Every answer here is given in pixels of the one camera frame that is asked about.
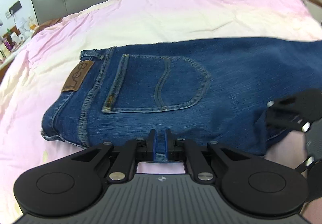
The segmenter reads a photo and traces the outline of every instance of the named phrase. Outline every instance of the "contrast stitching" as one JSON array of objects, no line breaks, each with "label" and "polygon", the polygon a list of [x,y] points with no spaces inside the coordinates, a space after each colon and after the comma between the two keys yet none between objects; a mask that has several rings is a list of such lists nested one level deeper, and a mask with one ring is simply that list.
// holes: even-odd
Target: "contrast stitching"
[{"label": "contrast stitching", "polygon": [[80,58],[84,58],[84,57],[96,57],[96,58],[102,60],[104,58],[104,55],[99,54],[98,52],[96,52],[97,50],[98,49],[81,51]]},{"label": "contrast stitching", "polygon": [[[52,130],[56,134],[58,134],[58,132],[54,128],[54,120],[56,118],[56,115],[62,109],[62,107],[64,107],[64,105],[66,104],[66,102],[69,101],[69,99],[73,96],[73,94],[74,94],[74,91],[72,91],[69,94],[67,94],[66,96],[64,96],[64,98],[60,101],[60,104],[54,109],[54,114],[49,118],[49,120],[50,120],[50,127],[52,128]],[[56,105],[57,105],[57,102],[54,102],[54,104],[52,104],[51,107],[56,106]]]},{"label": "contrast stitching", "polygon": [[154,90],[154,100],[157,104],[157,106],[159,106],[161,109],[164,109],[163,107],[165,107],[165,103],[161,97],[161,90],[162,87],[166,81],[166,79],[168,78],[170,71],[171,71],[171,61],[169,60],[169,58],[164,58],[164,72],[161,76],[161,78],[159,79],[156,88]]},{"label": "contrast stitching", "polygon": [[117,99],[117,96],[119,95],[121,86],[123,84],[127,66],[128,66],[128,54],[123,54],[118,65],[118,69],[116,71],[115,79],[108,93],[108,96],[104,102],[104,106],[103,106],[104,111],[108,111],[112,109]]},{"label": "contrast stitching", "polygon": [[136,113],[149,113],[149,112],[163,112],[163,111],[171,111],[171,110],[181,110],[189,108],[196,103],[198,103],[206,90],[208,89],[211,81],[210,73],[203,68],[199,63],[193,61],[190,58],[184,56],[154,56],[154,55],[140,55],[140,54],[130,54],[129,57],[137,57],[143,59],[169,59],[169,60],[184,60],[190,63],[197,71],[199,71],[203,76],[203,80],[201,82],[200,87],[197,89],[195,96],[186,103],[171,105],[171,106],[163,106],[163,107],[155,107],[155,108],[121,108],[121,109],[106,109],[104,106],[102,112],[106,113],[123,113],[123,112],[136,112]]},{"label": "contrast stitching", "polygon": [[109,67],[110,59],[113,54],[113,50],[115,47],[107,49],[106,54],[105,54],[105,59],[102,63],[99,75],[96,78],[95,84],[93,88],[88,92],[88,94],[85,97],[85,100],[83,102],[82,108],[81,108],[81,115],[79,117],[79,124],[78,124],[78,138],[80,142],[84,145],[89,147],[89,141],[87,138],[87,113],[88,110],[90,109],[94,98],[96,97],[97,92],[102,86],[103,80],[106,76],[107,69]]}]

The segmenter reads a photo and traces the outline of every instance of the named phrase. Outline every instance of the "pink bedsheet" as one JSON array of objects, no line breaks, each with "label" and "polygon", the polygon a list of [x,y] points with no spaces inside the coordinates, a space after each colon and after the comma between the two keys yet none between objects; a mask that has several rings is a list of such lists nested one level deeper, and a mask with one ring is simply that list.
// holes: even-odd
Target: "pink bedsheet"
[{"label": "pink bedsheet", "polygon": [[[81,50],[233,36],[313,41],[322,39],[322,29],[300,0],[111,0],[40,32],[0,85],[0,223],[21,214],[12,191],[21,173],[80,150],[45,141],[40,131]],[[298,143],[291,140],[288,149]],[[301,155],[286,161],[300,161],[301,147]],[[287,154],[273,151],[276,162]]]}]

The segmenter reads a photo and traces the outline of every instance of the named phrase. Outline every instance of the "jeans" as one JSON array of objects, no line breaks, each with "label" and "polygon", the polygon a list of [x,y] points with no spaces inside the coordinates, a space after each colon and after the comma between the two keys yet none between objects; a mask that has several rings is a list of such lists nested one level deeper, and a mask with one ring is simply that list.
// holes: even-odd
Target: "jeans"
[{"label": "jeans", "polygon": [[64,91],[42,121],[46,140],[89,147],[145,137],[155,152],[173,135],[264,155],[285,135],[265,126],[266,104],[322,88],[322,42],[219,38],[81,52],[91,66],[77,91]]}]

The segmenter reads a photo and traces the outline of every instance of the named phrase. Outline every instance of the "leather patch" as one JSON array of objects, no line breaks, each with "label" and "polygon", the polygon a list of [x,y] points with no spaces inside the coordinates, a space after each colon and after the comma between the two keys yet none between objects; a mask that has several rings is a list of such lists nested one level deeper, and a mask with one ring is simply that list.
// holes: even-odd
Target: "leather patch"
[{"label": "leather patch", "polygon": [[78,91],[80,85],[82,84],[86,74],[93,66],[94,61],[81,61],[73,69],[73,71],[68,76],[63,88],[63,91]]}]

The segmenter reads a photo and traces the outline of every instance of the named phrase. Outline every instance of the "wall switch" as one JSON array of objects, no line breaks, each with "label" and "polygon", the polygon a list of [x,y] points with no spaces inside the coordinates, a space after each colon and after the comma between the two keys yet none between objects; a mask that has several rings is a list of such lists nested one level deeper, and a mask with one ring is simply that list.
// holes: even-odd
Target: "wall switch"
[{"label": "wall switch", "polygon": [[10,14],[10,12],[8,10],[4,14],[7,17],[7,19],[9,19],[11,17],[11,14]]}]

